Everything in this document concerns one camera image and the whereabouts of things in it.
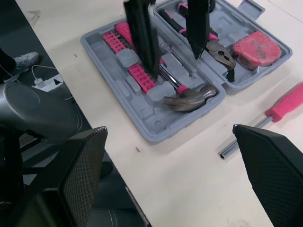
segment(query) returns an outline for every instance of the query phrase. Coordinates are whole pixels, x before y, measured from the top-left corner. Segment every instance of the screwdriver shaft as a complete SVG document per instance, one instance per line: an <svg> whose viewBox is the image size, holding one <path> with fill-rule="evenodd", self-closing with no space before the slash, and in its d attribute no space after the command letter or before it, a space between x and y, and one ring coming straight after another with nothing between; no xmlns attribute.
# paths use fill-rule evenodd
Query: screwdriver shaft
<svg viewBox="0 0 303 227"><path fill-rule="evenodd" d="M267 125L269 122L271 122L273 118L267 117L264 118L262 121L260 121L257 125L255 125L256 128L263 128L265 125ZM224 150L222 150L219 153L220 158L227 159L230 155L232 155L237 149L238 149L238 143L237 140L234 140L231 144L229 144Z"/></svg>

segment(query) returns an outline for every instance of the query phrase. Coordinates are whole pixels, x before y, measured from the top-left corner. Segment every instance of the charging cable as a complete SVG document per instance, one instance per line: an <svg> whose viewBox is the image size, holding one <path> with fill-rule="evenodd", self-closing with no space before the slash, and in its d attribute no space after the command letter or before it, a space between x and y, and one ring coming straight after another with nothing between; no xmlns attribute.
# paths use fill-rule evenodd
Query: charging cable
<svg viewBox="0 0 303 227"><path fill-rule="evenodd" d="M34 67L42 67L42 68L48 68L48 69L57 70L56 68L50 67L50 66L33 65L31 70L32 70L32 74L33 74L33 76L34 76L34 78L35 78L34 83L37 85L38 88L43 88L43 87L46 86L46 84L45 84L45 82L44 82L41 78L37 78L37 77L35 76L35 74L34 74Z"/></svg>

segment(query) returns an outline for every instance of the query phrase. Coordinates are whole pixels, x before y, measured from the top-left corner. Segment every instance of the white cable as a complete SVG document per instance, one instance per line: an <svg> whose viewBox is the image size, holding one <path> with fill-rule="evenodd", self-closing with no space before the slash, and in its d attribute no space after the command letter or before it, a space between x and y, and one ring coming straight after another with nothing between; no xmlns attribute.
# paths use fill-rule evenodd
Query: white cable
<svg viewBox="0 0 303 227"><path fill-rule="evenodd" d="M69 97L69 98L66 98L65 101L66 101L66 100L69 100L69 99L71 99L71 98L73 98L73 96L71 96L71 97Z"/></svg>
<svg viewBox="0 0 303 227"><path fill-rule="evenodd" d="M48 68L48 69L57 70L55 67L44 66L44 65L33 65L33 66L32 66L32 74L33 74L33 76L34 76L35 79L38 79L38 78L37 78L37 77L35 76L35 74L34 74L34 70L33 70L34 67L42 67L42 68Z"/></svg>
<svg viewBox="0 0 303 227"><path fill-rule="evenodd" d="M11 75L9 72L7 72L7 71L5 70L5 68L3 68L2 65L0 65L0 67L1 67L7 74L9 74L12 78L14 77L14 76Z"/></svg>

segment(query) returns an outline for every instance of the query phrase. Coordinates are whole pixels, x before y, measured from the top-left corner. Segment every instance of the white table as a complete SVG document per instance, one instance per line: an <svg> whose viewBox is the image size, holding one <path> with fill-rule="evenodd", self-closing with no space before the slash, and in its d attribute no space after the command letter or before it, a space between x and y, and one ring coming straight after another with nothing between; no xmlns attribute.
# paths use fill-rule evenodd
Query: white table
<svg viewBox="0 0 303 227"><path fill-rule="evenodd" d="M230 0L239 5L241 0ZM248 181L240 153L217 153L233 140L235 123L254 125L281 95L302 81L301 0L256 0L257 22L294 54L280 68L226 99L207 116L158 145L139 134L80 44L80 37L121 17L121 0L17 0L40 10L34 32L92 127L107 126L107 152L153 227L268 227L271 223ZM303 150L303 106L266 129Z"/></svg>

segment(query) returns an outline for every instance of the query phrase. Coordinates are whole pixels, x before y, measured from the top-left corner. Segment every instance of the pink screwdriver handle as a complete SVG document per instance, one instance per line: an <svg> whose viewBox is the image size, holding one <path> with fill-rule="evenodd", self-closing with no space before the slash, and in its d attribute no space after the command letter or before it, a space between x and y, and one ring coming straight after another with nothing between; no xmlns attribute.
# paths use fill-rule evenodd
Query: pink screwdriver handle
<svg viewBox="0 0 303 227"><path fill-rule="evenodd" d="M273 122L280 121L285 114L293 111L303 103L303 83L286 94L275 106L265 112L267 117L273 117Z"/></svg>

